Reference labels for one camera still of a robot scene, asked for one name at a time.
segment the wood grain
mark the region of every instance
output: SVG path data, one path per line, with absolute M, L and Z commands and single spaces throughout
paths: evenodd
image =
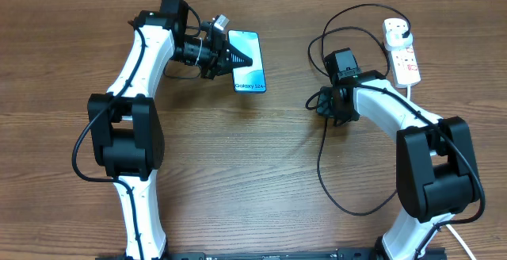
M 156 105 L 166 138 L 158 178 L 170 250 L 206 253 L 369 247 L 393 223 L 397 198 L 371 216 L 345 215 L 315 173 L 323 119 L 304 108 L 326 77 L 311 70 L 307 45 L 339 10 L 364 2 L 396 7 L 413 22 L 422 82 L 416 103 L 471 127 L 487 210 L 456 227 L 477 258 L 507 252 L 507 0 L 186 0 L 203 19 L 224 13 L 231 28 L 259 33 L 268 92 L 239 95 L 231 77 L 163 79 Z M 92 259 L 120 254 L 125 232 L 112 185 L 83 182 L 71 149 L 86 125 L 86 102 L 116 78 L 132 45 L 126 21 L 160 0 L 0 0 L 0 258 Z M 376 8 L 331 26 L 381 36 Z M 326 40 L 350 47 L 365 70 L 385 71 L 361 32 Z M 193 74 L 195 68 L 171 65 Z M 104 176 L 90 140 L 78 163 Z M 395 187 L 395 146 L 371 121 L 330 128 L 322 156 L 330 192 L 364 211 Z M 469 216 L 477 205 L 463 214 Z M 432 246 L 465 259 L 448 231 Z

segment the white power strip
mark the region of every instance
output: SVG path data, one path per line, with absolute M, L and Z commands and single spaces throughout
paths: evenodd
M 407 97 L 410 99 L 410 87 L 421 81 L 419 67 L 415 58 L 412 33 L 409 39 L 402 38 L 408 29 L 406 21 L 399 18 L 389 18 L 383 22 L 384 43 L 389 53 L 389 62 L 393 69 L 395 85 L 398 88 L 407 88 Z

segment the smartphone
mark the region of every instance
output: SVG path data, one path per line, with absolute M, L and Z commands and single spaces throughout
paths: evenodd
M 229 43 L 253 60 L 252 66 L 232 69 L 234 90 L 238 93 L 265 93 L 266 81 L 259 35 L 255 32 L 240 30 L 229 30 L 227 34 Z

